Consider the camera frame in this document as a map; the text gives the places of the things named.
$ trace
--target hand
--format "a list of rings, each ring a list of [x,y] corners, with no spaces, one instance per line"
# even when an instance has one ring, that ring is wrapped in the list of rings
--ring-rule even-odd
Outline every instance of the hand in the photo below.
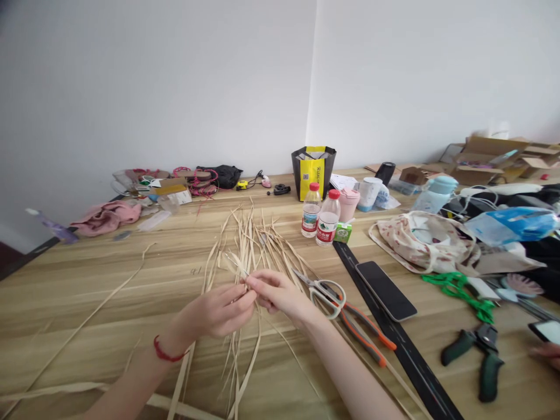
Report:
[[[253,315],[257,294],[245,285],[225,285],[197,297],[172,319],[161,343],[170,354],[184,352],[199,337],[224,337],[244,326]]]
[[[531,354],[548,359],[553,368],[560,370],[560,345],[546,342],[542,346],[532,349]]]
[[[247,283],[258,294],[257,302],[270,314],[284,312],[299,328],[302,324],[323,319],[324,315],[300,292],[284,274],[262,269],[246,278]]]

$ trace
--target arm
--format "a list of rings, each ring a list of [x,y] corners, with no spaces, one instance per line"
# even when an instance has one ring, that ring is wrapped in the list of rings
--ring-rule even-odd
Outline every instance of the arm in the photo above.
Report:
[[[244,285],[223,286],[196,298],[173,317],[159,337],[159,346],[179,356],[199,337],[223,337],[249,321],[257,294],[246,294]],[[85,420],[135,419],[166,377],[173,363],[158,358],[153,345],[87,411]]]
[[[325,315],[284,274],[259,270],[246,282],[261,306],[270,313],[284,312],[307,335],[353,420],[404,419]]]

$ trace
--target light blue water bottle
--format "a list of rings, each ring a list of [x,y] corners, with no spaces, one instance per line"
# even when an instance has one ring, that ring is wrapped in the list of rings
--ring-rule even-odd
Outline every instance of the light blue water bottle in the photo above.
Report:
[[[451,194],[459,183],[455,178],[439,176],[428,181],[428,189],[424,190],[416,199],[410,211],[419,210],[436,214],[451,198]]]

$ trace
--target black thermos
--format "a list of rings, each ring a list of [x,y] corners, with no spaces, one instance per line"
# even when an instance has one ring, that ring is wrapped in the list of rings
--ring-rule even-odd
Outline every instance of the black thermos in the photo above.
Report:
[[[395,164],[393,162],[383,162],[375,174],[375,178],[379,178],[383,181],[383,185],[387,187],[394,172]]]

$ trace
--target black ruler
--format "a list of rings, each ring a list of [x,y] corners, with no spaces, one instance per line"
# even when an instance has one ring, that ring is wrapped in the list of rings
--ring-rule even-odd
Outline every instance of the black ruler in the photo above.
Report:
[[[416,346],[412,343],[402,325],[389,318],[387,313],[377,303],[362,277],[358,274],[356,270],[358,260],[348,245],[335,242],[334,248],[346,270],[348,270],[350,277],[352,277],[354,284],[362,294],[379,328],[381,328],[383,334],[397,345],[395,354],[434,420],[463,420],[463,416],[461,416],[461,413],[459,413],[459,410],[455,407],[443,386],[439,383],[418,349],[416,349]]]

